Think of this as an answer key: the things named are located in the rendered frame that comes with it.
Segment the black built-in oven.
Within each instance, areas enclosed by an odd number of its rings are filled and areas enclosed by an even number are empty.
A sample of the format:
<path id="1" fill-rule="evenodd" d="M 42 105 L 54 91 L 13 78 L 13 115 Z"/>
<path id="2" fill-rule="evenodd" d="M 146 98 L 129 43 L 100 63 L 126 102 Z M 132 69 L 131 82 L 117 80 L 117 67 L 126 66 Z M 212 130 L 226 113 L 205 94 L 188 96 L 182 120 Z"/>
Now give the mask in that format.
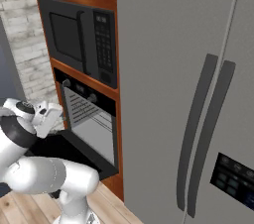
<path id="1" fill-rule="evenodd" d="M 59 69 L 54 69 L 56 81 L 60 84 L 63 95 L 63 109 L 68 122 L 70 130 L 80 137 L 84 142 L 88 143 L 93 149 L 102 154 L 112 164 L 115 163 L 115 155 L 113 149 L 113 140 L 117 139 L 117 126 L 116 126 L 116 104 L 115 101 L 106 95 L 98 92 L 94 88 L 78 81 L 77 79 L 67 75 Z M 70 87 L 63 87 L 63 81 L 69 79 Z M 71 94 L 77 94 L 87 99 L 91 93 L 97 97 L 97 101 L 93 104 L 101 107 L 102 109 L 109 108 L 115 110 L 115 115 L 112 117 L 112 130 L 99 126 L 95 122 L 85 122 L 81 125 L 73 127 L 70 124 L 66 98 Z"/>

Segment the grey fridge door with dispenser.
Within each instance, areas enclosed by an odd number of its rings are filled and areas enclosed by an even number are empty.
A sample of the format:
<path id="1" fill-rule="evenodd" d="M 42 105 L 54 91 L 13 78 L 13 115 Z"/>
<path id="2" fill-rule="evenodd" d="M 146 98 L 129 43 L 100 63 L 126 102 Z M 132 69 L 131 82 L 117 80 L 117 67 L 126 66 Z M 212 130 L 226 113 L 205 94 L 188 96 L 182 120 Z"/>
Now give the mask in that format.
<path id="1" fill-rule="evenodd" d="M 226 60 L 236 66 L 185 224 L 254 224 L 254 0 L 237 0 Z"/>

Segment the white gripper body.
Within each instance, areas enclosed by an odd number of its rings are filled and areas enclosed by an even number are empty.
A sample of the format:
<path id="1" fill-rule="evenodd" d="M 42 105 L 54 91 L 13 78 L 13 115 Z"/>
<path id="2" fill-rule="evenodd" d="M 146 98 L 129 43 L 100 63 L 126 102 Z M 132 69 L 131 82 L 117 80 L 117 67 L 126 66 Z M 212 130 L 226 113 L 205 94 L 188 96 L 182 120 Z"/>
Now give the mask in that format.
<path id="1" fill-rule="evenodd" d="M 41 102 L 35 106 L 34 127 L 39 138 L 44 139 L 61 117 L 63 108 L 56 103 Z"/>

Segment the black microwave oven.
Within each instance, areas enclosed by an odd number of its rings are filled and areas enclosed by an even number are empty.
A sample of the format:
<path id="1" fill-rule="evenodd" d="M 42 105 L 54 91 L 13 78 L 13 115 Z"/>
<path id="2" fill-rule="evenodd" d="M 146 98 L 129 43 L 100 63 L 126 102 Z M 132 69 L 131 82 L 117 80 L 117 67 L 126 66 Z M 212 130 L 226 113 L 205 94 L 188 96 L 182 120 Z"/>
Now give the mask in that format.
<path id="1" fill-rule="evenodd" d="M 81 17 L 90 77 L 117 87 L 114 12 L 59 0 L 38 0 L 50 56 L 83 73 L 77 11 Z"/>

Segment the black oven door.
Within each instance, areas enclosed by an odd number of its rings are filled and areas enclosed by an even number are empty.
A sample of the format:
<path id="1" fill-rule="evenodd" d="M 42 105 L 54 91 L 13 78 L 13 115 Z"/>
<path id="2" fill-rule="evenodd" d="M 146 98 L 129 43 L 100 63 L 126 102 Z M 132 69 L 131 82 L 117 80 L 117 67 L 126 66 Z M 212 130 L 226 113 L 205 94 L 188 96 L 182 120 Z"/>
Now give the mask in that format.
<path id="1" fill-rule="evenodd" d="M 117 139 L 113 140 L 113 149 L 114 164 L 75 133 L 70 130 L 60 130 L 38 140 L 25 156 L 60 158 L 95 168 L 99 173 L 99 180 L 123 200 L 122 157 Z"/>

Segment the brown wooden oven cabinet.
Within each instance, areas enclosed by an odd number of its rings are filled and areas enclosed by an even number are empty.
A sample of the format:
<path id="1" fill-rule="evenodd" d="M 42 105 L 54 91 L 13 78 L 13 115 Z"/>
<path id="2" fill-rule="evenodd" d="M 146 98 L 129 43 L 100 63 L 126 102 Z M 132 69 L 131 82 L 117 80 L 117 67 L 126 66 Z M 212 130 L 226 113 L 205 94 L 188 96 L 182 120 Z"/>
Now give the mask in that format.
<path id="1" fill-rule="evenodd" d="M 124 197 L 117 0 L 37 0 L 65 117 L 61 140 Z"/>

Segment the metal oven rack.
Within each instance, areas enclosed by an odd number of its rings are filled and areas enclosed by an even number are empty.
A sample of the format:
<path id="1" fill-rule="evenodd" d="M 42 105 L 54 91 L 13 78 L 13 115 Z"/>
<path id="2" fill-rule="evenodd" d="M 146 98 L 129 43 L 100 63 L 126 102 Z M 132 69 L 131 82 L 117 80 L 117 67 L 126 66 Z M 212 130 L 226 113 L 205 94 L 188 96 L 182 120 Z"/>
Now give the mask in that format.
<path id="1" fill-rule="evenodd" d="M 70 124 L 75 127 L 85 122 L 95 122 L 99 126 L 112 130 L 112 117 L 115 110 L 102 109 L 75 93 L 66 98 Z"/>

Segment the dark grey cabinet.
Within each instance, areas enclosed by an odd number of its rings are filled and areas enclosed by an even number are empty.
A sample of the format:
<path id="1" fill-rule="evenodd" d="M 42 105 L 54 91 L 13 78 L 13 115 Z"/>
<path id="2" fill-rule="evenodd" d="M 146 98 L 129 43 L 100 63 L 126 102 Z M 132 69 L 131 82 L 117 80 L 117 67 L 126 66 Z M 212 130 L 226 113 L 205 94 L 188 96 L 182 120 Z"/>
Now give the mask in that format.
<path id="1" fill-rule="evenodd" d="M 26 96 L 0 17 L 0 105 L 6 98 L 25 100 Z"/>

